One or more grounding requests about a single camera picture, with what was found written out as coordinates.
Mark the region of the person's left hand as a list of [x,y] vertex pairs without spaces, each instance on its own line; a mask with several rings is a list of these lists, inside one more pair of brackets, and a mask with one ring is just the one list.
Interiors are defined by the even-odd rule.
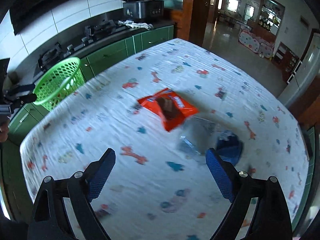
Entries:
[[9,123],[4,122],[0,126],[0,143],[3,143],[7,140],[9,133]]

